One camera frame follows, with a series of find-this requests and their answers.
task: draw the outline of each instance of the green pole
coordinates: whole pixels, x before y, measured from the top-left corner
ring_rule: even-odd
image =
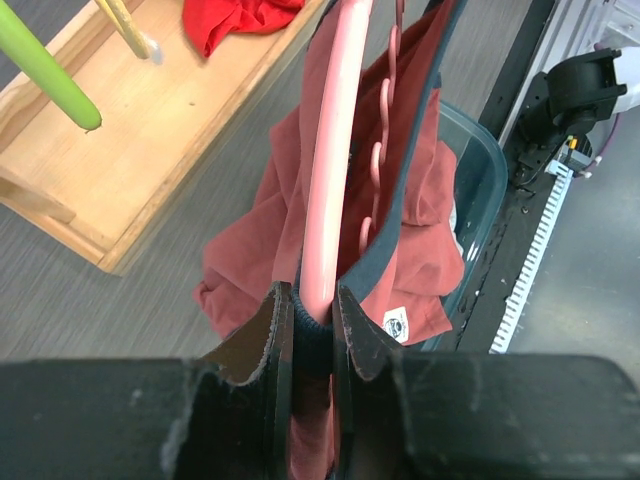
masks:
[[[85,130],[102,123],[96,106],[47,52],[5,0],[0,0],[0,50],[71,120]]]

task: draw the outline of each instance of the printed logo patch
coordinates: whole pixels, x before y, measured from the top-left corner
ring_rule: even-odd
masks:
[[[394,308],[384,314],[382,320],[385,331],[398,343],[409,340],[409,319],[407,309],[404,307]]]

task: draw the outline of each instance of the wooden tray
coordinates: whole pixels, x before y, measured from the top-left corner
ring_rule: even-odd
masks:
[[[164,64],[142,61],[94,2],[47,46],[102,113],[85,132],[24,75],[0,93],[0,201],[99,268],[120,271],[313,33],[326,0],[281,32],[231,35],[203,61],[179,0],[130,0]]]

